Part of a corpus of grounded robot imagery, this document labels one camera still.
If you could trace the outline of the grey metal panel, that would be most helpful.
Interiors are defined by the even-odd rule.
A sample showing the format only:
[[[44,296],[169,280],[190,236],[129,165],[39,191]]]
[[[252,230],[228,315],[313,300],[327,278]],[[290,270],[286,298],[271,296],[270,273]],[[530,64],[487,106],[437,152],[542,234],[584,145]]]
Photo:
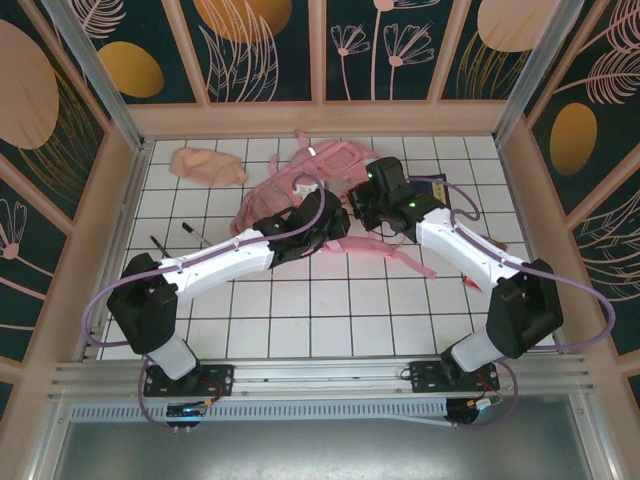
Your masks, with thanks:
[[[173,434],[97,404],[47,417],[31,480],[624,480],[571,395],[526,396],[480,428],[403,419],[231,420]]]

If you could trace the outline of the pink backpack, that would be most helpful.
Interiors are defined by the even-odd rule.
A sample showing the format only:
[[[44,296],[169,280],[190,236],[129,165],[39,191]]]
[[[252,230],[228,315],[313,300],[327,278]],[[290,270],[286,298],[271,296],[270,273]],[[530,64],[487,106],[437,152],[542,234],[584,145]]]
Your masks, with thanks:
[[[279,155],[269,162],[270,177],[254,187],[244,197],[241,207],[230,224],[236,235],[265,217],[287,207],[297,207],[303,197],[294,192],[293,179],[300,173],[314,175],[325,183],[342,202],[347,204],[347,191],[367,179],[366,165],[381,158],[371,147],[358,142],[327,140],[313,145],[302,131],[296,133],[299,149],[288,163]],[[398,260],[419,275],[434,279],[437,272],[421,265],[400,251],[400,247],[372,237],[346,236],[330,240],[320,248],[322,253],[367,254]]]

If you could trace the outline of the peach fabric pouch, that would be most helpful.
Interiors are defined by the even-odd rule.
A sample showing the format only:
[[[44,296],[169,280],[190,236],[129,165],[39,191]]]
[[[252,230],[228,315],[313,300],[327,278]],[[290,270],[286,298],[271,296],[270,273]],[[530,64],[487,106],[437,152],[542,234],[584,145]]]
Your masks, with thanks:
[[[239,157],[211,149],[183,147],[176,150],[169,171],[181,179],[209,188],[242,186],[248,180]]]

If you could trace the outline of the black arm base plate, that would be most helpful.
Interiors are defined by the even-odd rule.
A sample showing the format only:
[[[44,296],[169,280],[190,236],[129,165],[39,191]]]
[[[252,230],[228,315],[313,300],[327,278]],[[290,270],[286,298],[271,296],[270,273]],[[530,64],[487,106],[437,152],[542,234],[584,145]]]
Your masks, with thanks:
[[[482,393],[499,391],[496,366],[486,364],[474,372],[457,371],[441,361],[414,361],[409,364],[409,381],[414,393]]]
[[[199,365],[184,377],[172,380],[157,365],[146,370],[143,395],[158,397],[230,396],[234,383],[233,365]]]

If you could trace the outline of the aluminium table side rail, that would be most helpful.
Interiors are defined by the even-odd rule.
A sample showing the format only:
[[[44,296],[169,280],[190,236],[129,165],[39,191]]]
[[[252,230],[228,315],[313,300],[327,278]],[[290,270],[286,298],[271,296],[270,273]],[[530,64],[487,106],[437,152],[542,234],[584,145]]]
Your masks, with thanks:
[[[128,245],[129,234],[131,233],[132,225],[134,223],[135,210],[138,206],[141,191],[144,186],[145,178],[147,175],[147,169],[149,167],[151,156],[155,147],[155,141],[149,141],[143,139],[143,143],[140,149],[136,150],[131,155],[129,166],[126,170],[126,176],[114,187],[106,188],[105,193],[99,194],[99,201],[106,202],[107,200],[117,200],[117,203],[108,212],[110,216],[106,214],[98,216],[97,210],[94,215],[98,220],[109,220],[109,230],[104,237],[104,245],[100,244],[100,263],[94,281],[92,284],[92,290],[87,299],[89,303],[94,296],[96,296],[102,289],[106,288],[110,284],[120,279],[122,271],[122,263],[124,262],[125,251]],[[96,341],[102,339],[102,332],[104,331],[104,323],[106,322],[106,298],[108,294],[105,294],[104,298],[99,300],[102,303],[96,303],[90,315],[87,317],[87,331],[94,332]],[[89,355],[95,357],[98,349],[102,347],[92,346],[86,341],[83,334],[84,330],[80,324],[80,336],[76,342],[74,361],[82,362],[86,356]]]
[[[549,263],[555,274],[572,278],[564,214],[539,150],[528,139],[511,139],[498,151],[528,253]]]

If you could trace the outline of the aluminium frame post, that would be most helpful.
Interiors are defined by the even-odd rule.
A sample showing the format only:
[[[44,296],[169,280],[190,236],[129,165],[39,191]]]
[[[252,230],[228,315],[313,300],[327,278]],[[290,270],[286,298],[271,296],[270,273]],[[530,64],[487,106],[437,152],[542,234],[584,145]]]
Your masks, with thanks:
[[[529,55],[492,132],[498,150],[504,147],[521,119],[526,105],[578,19],[584,1],[559,0],[548,24]]]
[[[111,81],[95,47],[82,30],[72,7],[66,0],[41,0],[41,2],[52,22],[58,27],[74,58],[84,69],[89,82],[110,113],[115,125],[133,150],[140,152],[144,146],[144,137],[140,134],[127,105]]]

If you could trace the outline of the small controller circuit board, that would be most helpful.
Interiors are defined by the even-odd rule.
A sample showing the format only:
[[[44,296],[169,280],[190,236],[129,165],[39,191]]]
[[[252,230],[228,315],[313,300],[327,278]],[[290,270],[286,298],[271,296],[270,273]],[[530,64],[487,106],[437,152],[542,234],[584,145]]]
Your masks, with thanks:
[[[166,416],[168,418],[202,417],[206,414],[209,405],[204,401],[168,404]]]
[[[450,398],[446,401],[445,419],[456,426],[468,426],[476,421],[482,410],[501,402],[498,396]]]

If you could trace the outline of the aluminium mounting rail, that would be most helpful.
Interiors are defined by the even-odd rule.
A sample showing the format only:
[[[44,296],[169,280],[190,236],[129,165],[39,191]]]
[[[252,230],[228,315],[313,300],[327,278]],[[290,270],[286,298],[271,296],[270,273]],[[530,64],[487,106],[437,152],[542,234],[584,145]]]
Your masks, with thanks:
[[[334,399],[407,397],[400,378],[412,357],[307,360],[232,360],[235,399]],[[496,366],[500,392],[522,395],[574,394],[594,390],[582,355],[526,354]],[[142,363],[135,360],[63,363],[46,387],[50,399],[132,400]]]

